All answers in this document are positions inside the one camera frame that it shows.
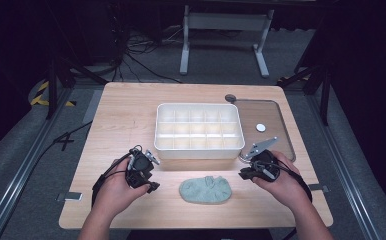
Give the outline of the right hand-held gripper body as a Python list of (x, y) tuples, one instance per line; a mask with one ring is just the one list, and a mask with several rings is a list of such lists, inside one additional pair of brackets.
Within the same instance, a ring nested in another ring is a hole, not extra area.
[(280, 175), (278, 159), (269, 150), (277, 141), (278, 138), (273, 137), (253, 143), (246, 154), (240, 155), (240, 161), (255, 171), (255, 177), (267, 182), (274, 182)]

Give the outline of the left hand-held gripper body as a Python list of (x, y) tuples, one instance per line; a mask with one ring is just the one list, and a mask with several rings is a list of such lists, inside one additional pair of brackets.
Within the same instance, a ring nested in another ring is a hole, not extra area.
[(149, 150), (142, 152), (140, 145), (135, 146), (129, 153), (131, 158), (126, 169), (128, 185), (132, 188), (148, 185), (148, 182), (151, 182), (151, 171), (155, 165), (160, 164), (160, 161)]

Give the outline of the green cloth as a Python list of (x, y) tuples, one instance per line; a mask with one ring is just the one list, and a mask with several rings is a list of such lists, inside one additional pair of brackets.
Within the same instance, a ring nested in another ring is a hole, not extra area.
[(182, 199), (189, 203), (221, 204), (231, 197), (232, 190), (225, 178), (205, 176), (183, 181), (179, 193)]

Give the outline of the white divided storage box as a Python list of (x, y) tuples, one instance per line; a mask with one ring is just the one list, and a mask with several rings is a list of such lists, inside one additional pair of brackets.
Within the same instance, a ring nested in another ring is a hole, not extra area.
[(154, 146), (165, 160), (235, 159), (245, 146), (238, 108), (232, 104), (160, 104)]

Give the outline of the person's right hand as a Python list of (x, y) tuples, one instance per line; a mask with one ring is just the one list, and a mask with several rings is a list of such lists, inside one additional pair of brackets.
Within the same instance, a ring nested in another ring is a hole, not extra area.
[(282, 170), (274, 182), (267, 182), (258, 177), (253, 182), (268, 191), (281, 204), (288, 207), (292, 212), (304, 210), (312, 205), (307, 193), (300, 184), (286, 171)]

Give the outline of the person's left hand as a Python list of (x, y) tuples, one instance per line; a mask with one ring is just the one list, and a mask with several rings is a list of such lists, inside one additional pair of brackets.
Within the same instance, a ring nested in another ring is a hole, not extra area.
[(132, 188), (126, 182), (127, 162), (117, 164), (106, 177), (96, 197), (92, 211), (101, 217), (113, 219), (128, 208), (136, 199), (145, 195), (149, 185)]

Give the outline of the clear box lid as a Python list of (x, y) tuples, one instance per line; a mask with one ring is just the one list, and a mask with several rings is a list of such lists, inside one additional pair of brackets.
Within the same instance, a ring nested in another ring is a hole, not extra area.
[[(269, 150), (283, 153), (292, 162), (296, 160), (295, 150), (290, 140), (287, 127), (277, 102), (272, 100), (238, 99), (234, 102), (238, 108), (245, 146), (241, 154), (246, 154), (253, 143), (277, 137), (278, 141)], [(259, 132), (256, 125), (266, 126)]]

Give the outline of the black tripod stand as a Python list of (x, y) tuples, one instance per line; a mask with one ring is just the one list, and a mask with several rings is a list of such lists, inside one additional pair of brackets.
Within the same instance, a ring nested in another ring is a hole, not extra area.
[(107, 84), (105, 79), (88, 70), (84, 66), (77, 64), (76, 62), (63, 56), (54, 56), (48, 67), (47, 80), (49, 83), (49, 106), (47, 119), (51, 119), (58, 109), (57, 82), (60, 82), (65, 89), (72, 89), (75, 86), (75, 78), (71, 72), (71, 69), (77, 70), (79, 73), (86, 76), (87, 78), (90, 78), (98, 84)]
[(299, 80), (308, 78), (302, 91), (305, 95), (313, 95), (321, 89), (319, 115), (322, 123), (328, 125), (328, 103), (330, 94), (331, 73), (327, 65), (317, 65), (301, 70), (290, 77), (281, 77), (276, 85), (285, 88)]

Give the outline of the metal table bracket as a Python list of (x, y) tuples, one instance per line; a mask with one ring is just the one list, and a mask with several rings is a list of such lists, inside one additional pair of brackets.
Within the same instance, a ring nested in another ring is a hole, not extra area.
[(327, 186), (321, 184), (309, 184), (308, 187), (310, 191), (322, 191), (323, 193), (330, 192)]
[(80, 192), (65, 192), (59, 193), (56, 197), (58, 202), (66, 202), (66, 201), (80, 201), (82, 199), (83, 194)]

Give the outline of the grey metal stand frame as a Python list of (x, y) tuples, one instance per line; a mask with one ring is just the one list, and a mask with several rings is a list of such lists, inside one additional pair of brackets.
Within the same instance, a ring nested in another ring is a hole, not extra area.
[(181, 75), (188, 73), (189, 65), (189, 32), (191, 29), (198, 30), (233, 30), (233, 31), (256, 31), (261, 33), (258, 43), (252, 46), (255, 58), (263, 78), (269, 77), (269, 70), (265, 61), (263, 48), (270, 31), (274, 11), (268, 10), (265, 14), (229, 14), (229, 13), (198, 13), (192, 12), (190, 7), (184, 7), (183, 16), (183, 47), (179, 72)]

